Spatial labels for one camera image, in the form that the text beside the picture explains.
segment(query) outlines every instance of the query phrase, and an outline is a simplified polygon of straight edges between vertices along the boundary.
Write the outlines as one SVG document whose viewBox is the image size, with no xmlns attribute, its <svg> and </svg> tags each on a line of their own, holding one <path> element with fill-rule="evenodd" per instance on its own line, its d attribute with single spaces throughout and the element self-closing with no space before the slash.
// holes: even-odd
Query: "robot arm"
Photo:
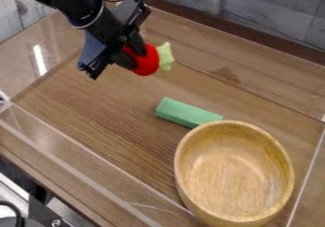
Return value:
<svg viewBox="0 0 325 227">
<path fill-rule="evenodd" d="M 86 31 L 86 45 L 78 68 L 96 79 L 107 65 L 116 63 L 134 70 L 138 62 L 130 55 L 146 56 L 147 49 L 138 34 L 139 26 L 150 14 L 143 0 L 124 0 L 106 7 L 106 0 L 36 0 L 57 9 L 70 24 Z"/>
</svg>

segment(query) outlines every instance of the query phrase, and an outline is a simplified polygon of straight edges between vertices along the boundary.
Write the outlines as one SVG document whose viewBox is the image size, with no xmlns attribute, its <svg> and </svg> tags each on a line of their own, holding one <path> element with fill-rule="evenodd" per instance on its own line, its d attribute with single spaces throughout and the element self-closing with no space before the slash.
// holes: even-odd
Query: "red object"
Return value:
<svg viewBox="0 0 325 227">
<path fill-rule="evenodd" d="M 139 56 L 130 47 L 124 47 L 123 51 L 135 59 L 138 67 L 132 70 L 139 76 L 148 76 L 159 69 L 159 55 L 156 48 L 146 44 L 147 54 Z"/>
</svg>

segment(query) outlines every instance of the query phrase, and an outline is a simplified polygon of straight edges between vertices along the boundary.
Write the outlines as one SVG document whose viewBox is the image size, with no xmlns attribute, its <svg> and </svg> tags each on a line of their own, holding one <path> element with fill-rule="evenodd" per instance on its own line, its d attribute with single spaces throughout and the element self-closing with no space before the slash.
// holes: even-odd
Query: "bowl rim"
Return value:
<svg viewBox="0 0 325 227">
<path fill-rule="evenodd" d="M 278 202 L 275 204 L 273 204 L 262 212 L 257 213 L 254 216 L 250 216 L 250 217 L 241 217 L 239 219 L 231 219 L 230 217 L 225 217 L 225 215 L 221 217 L 221 216 L 213 214 L 206 209 L 202 209 L 201 208 L 199 204 L 197 204 L 194 202 L 194 200 L 189 197 L 187 188 L 185 187 L 183 180 L 182 180 L 182 174 L 181 174 L 181 154 L 183 152 L 183 148 L 185 148 L 185 145 L 186 145 L 187 140 L 191 138 L 191 136 L 195 133 L 198 133 L 199 131 L 205 130 L 206 128 L 209 128 L 211 126 L 217 126 L 217 125 L 225 125 L 225 124 L 241 125 L 243 127 L 247 127 L 250 129 L 258 131 L 259 133 L 262 133 L 273 141 L 274 146 L 277 146 L 277 148 L 280 149 L 281 154 L 284 155 L 285 161 L 286 161 L 286 164 L 288 164 L 288 187 L 286 187 L 286 191 L 284 193 L 284 196 L 281 197 L 281 199 L 278 200 Z M 194 129 L 191 129 L 187 132 L 187 134 L 185 135 L 185 137 L 182 138 L 182 140 L 181 140 L 181 142 L 178 144 L 177 153 L 175 153 L 175 157 L 174 157 L 174 172 L 175 172 L 175 180 L 177 180 L 178 190 L 182 190 L 182 192 L 186 195 L 186 198 L 190 201 L 190 203 L 205 213 L 205 215 L 209 215 L 210 218 L 218 218 L 218 219 L 230 221 L 233 223 L 255 222 L 255 221 L 263 220 L 266 218 L 270 218 L 275 214 L 278 214 L 278 212 L 284 209 L 284 207 L 288 204 L 288 201 L 289 201 L 289 198 L 290 198 L 292 192 L 293 192 L 293 187 L 294 187 L 294 170 L 293 170 L 293 164 L 292 164 L 290 157 L 288 155 L 288 151 L 282 147 L 281 143 L 259 127 L 254 126 L 250 123 L 245 123 L 245 122 L 234 121 L 234 120 L 225 120 L 225 121 L 217 121 L 217 122 L 211 122 L 211 123 L 203 123 L 202 125 L 199 125 L 198 127 L 195 127 Z"/>
</svg>

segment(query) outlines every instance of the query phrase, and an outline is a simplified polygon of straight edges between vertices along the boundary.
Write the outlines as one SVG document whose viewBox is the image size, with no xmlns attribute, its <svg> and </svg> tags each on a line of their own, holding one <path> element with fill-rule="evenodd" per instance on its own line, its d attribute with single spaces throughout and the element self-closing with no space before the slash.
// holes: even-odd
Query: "green block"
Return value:
<svg viewBox="0 0 325 227">
<path fill-rule="evenodd" d="M 194 128 L 203 123 L 222 121 L 223 117 L 195 106 L 163 98 L 156 107 L 156 116 Z"/>
</svg>

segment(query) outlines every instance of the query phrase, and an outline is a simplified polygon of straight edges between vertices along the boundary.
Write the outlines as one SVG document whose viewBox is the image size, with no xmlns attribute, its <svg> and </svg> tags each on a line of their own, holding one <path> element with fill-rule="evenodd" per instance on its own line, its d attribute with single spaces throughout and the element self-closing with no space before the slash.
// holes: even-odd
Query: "wooden bowl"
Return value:
<svg viewBox="0 0 325 227">
<path fill-rule="evenodd" d="M 211 226 L 262 226 L 288 203 L 294 184 L 288 153 L 251 124 L 197 127 L 179 143 L 174 167 L 182 200 Z"/>
</svg>

